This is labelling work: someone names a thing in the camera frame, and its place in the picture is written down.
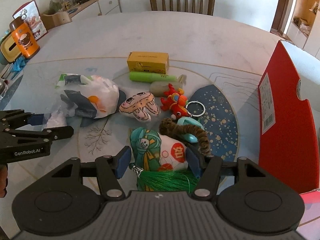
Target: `brown pipe cleaner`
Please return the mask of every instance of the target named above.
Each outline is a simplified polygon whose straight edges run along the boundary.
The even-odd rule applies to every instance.
[[[200,152],[203,155],[210,154],[210,143],[207,136],[207,132],[196,125],[178,125],[175,122],[173,122],[171,118],[165,118],[161,121],[159,125],[159,132],[162,135],[166,135],[175,140],[183,142],[186,146],[190,145],[190,143],[178,137],[178,134],[190,133],[198,139]]]

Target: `green tassel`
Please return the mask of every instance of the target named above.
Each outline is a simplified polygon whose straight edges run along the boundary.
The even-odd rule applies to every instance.
[[[186,191],[191,193],[196,187],[197,179],[192,171],[187,169],[172,171],[145,171],[133,163],[129,166],[142,182],[154,191]]]

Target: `metal key ring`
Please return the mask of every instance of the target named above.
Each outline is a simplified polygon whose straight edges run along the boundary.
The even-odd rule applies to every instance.
[[[198,103],[200,104],[202,107],[203,107],[203,112],[201,114],[197,114],[197,115],[194,115],[194,114],[191,114],[189,111],[188,111],[188,105],[190,105],[191,103]],[[205,106],[204,104],[198,102],[198,101],[191,101],[191,102],[188,102],[187,105],[186,105],[186,110],[188,112],[188,114],[190,114],[190,117],[200,117],[201,115],[203,115],[205,113]]]

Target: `green tube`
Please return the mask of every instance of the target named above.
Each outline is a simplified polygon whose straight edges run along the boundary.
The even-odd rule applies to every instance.
[[[152,83],[154,81],[168,81],[175,82],[177,80],[176,76],[169,76],[165,74],[157,73],[147,73],[147,72],[130,72],[130,80]]]

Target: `barcode label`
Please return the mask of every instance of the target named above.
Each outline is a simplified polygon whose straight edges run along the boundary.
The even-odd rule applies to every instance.
[[[262,116],[262,131],[264,134],[276,123],[275,119],[275,108],[273,104],[272,91],[269,81],[268,73],[263,78],[260,90],[260,100],[261,100],[261,116]]]

